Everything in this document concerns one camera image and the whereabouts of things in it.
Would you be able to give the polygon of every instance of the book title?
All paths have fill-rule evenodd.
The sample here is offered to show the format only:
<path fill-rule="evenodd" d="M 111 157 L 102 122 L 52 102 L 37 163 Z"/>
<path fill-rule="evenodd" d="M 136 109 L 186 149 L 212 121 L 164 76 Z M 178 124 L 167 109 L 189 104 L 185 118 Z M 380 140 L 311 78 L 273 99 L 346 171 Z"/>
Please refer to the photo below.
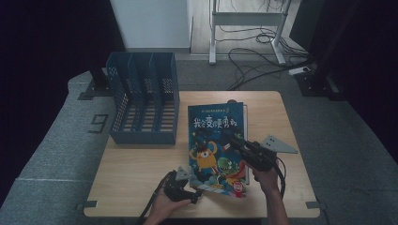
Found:
<path fill-rule="evenodd" d="M 214 119 L 211 115 L 209 115 L 206 117 L 206 119 L 198 119 L 196 117 L 193 120 L 193 126 L 195 128 L 229 128 L 236 127 L 237 121 L 233 118 L 228 118 L 227 116 Z"/>

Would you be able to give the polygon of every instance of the gray carpet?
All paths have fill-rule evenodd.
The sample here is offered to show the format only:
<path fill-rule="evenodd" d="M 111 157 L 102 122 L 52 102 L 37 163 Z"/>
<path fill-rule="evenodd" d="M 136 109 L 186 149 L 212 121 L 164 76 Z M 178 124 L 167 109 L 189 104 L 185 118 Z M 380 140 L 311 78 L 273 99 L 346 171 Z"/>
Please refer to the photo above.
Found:
<path fill-rule="evenodd" d="M 263 64 L 238 63 L 253 67 Z M 210 66 L 207 60 L 177 60 L 177 73 L 181 91 L 227 90 L 236 80 L 236 68 L 227 60 L 218 60 L 217 66 Z M 246 79 L 256 75 L 249 74 Z M 133 222 L 130 218 L 90 218 L 83 214 L 115 113 L 111 97 L 78 100 L 90 81 L 88 72 L 69 81 L 64 107 L 15 180 L 1 208 L 0 224 Z M 397 164 L 347 102 L 303 97 L 287 71 L 263 76 L 239 89 L 281 93 L 314 193 L 326 206 L 326 214 L 291 218 L 291 224 L 328 224 L 325 216 L 329 224 L 398 224 Z M 101 124 L 95 122 L 102 121 L 106 114 L 106 126 L 96 132 Z M 169 220 L 165 224 L 187 222 Z M 191 220 L 190 224 L 199 222 L 203 221 Z"/>

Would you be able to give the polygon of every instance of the children's book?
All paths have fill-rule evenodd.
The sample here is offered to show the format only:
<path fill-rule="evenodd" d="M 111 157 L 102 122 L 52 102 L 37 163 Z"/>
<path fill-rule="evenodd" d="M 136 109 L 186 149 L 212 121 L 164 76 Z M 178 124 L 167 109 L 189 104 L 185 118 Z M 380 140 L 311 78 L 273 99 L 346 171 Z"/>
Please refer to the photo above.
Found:
<path fill-rule="evenodd" d="M 246 139 L 247 114 L 242 102 L 188 107 L 190 185 L 246 197 L 249 175 L 232 137 Z"/>

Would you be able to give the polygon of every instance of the plastic file divider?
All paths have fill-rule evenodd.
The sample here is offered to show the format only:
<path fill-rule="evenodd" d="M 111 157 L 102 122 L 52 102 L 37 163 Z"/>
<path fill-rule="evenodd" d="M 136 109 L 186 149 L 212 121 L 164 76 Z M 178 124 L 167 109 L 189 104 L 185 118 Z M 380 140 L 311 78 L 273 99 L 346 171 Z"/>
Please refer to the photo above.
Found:
<path fill-rule="evenodd" d="M 176 60 L 170 52 L 112 52 L 107 61 L 116 143 L 176 143 Z"/>

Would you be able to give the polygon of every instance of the human hand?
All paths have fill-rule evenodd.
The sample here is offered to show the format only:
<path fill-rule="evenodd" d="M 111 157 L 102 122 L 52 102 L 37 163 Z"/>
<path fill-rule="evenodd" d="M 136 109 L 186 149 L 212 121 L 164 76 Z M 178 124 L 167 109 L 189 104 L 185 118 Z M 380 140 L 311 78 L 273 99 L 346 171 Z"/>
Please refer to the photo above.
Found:
<path fill-rule="evenodd" d="M 145 225 L 160 224 L 162 221 L 170 217 L 170 215 L 177 209 L 191 203 L 191 200 L 183 200 L 180 202 L 171 201 L 163 192 L 163 187 L 159 190 L 155 201 L 152 204 L 148 218 Z"/>
<path fill-rule="evenodd" d="M 254 177 L 257 178 L 258 182 L 260 183 L 261 189 L 266 195 L 274 191 L 279 192 L 278 174 L 276 173 L 275 169 L 272 168 L 270 171 L 267 172 L 259 172 L 248 162 L 244 162 L 250 169 L 252 169 Z"/>

